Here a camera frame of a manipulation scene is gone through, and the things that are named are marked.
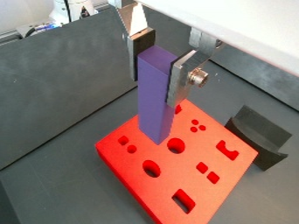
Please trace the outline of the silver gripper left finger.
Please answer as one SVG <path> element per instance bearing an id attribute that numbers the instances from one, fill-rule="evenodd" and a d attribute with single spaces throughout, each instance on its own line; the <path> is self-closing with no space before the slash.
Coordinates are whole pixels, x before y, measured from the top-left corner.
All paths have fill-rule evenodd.
<path id="1" fill-rule="evenodd" d="M 134 2 L 116 10 L 126 29 L 130 76 L 138 81 L 138 54 L 155 45 L 155 30 L 149 26 L 145 7 Z"/>

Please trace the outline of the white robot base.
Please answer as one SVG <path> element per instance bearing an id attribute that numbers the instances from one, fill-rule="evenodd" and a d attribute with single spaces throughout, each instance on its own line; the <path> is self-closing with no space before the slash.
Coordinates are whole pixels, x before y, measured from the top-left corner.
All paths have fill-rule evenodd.
<path id="1" fill-rule="evenodd" d="M 50 17 L 36 23 L 16 28 L 22 38 L 46 32 L 83 18 L 98 14 L 91 0 L 52 0 L 54 9 Z"/>

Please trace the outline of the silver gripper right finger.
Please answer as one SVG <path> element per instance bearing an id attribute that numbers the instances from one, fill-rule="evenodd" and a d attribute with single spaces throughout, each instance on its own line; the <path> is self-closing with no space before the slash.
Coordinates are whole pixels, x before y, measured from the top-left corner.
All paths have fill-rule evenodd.
<path id="1" fill-rule="evenodd" d="M 175 108 L 186 99 L 191 87 L 202 88 L 207 83 L 209 73 L 203 70 L 205 63 L 221 49 L 222 41 L 210 34 L 193 28 L 190 45 L 195 47 L 174 63 L 167 90 L 167 104 Z"/>

